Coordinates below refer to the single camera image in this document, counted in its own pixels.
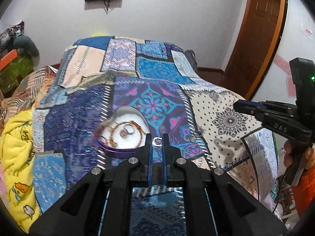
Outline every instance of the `orange box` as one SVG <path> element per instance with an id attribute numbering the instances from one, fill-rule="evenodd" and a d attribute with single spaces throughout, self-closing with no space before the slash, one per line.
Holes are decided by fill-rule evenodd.
<path id="1" fill-rule="evenodd" d="M 0 60 L 0 71 L 7 66 L 13 59 L 15 59 L 18 56 L 18 53 L 16 50 L 11 50 L 7 55 L 5 55 Z"/>

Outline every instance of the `patchwork quilt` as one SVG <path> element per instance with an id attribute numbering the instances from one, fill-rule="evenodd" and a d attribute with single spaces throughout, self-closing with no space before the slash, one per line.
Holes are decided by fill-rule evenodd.
<path id="1" fill-rule="evenodd" d="M 277 177 L 275 145 L 254 117 L 233 110 L 239 98 L 199 78 L 174 44 L 114 36 L 78 40 L 65 50 L 33 112 L 35 164 L 45 160 L 54 168 L 48 173 L 34 166 L 41 212 L 93 167 L 108 170 L 122 161 L 91 144 L 97 125 L 121 106 L 140 111 L 153 137 L 168 133 L 182 157 L 204 169 L 223 168 L 264 199 Z M 154 146 L 153 161 L 162 161 L 160 147 Z M 58 184 L 48 187 L 56 178 Z M 186 235 L 182 200 L 181 189 L 135 188 L 130 235 Z"/>

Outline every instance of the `human hand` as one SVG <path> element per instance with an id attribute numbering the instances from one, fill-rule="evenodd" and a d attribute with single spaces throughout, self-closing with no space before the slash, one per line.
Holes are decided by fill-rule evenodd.
<path id="1" fill-rule="evenodd" d="M 285 154 L 284 154 L 284 165 L 286 168 L 288 168 L 293 163 L 293 158 L 290 155 L 292 152 L 292 145 L 289 140 L 287 140 L 284 144 Z M 315 164 L 315 151 L 314 146 L 308 147 L 305 151 L 305 157 L 307 159 L 307 163 L 305 165 L 305 169 L 309 170 L 311 169 Z"/>

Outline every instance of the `brown door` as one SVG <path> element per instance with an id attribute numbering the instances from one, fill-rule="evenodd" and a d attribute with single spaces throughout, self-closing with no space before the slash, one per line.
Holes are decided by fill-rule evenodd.
<path id="1" fill-rule="evenodd" d="M 262 69 L 278 22 L 281 0 L 248 0 L 222 86 L 245 98 Z"/>

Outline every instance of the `orange sleeve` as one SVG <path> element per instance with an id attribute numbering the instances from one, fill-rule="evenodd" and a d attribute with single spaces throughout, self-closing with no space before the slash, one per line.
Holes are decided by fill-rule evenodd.
<path id="1" fill-rule="evenodd" d="M 315 164 L 311 169 L 302 174 L 299 184 L 291 188 L 297 213 L 301 217 L 315 197 Z"/>

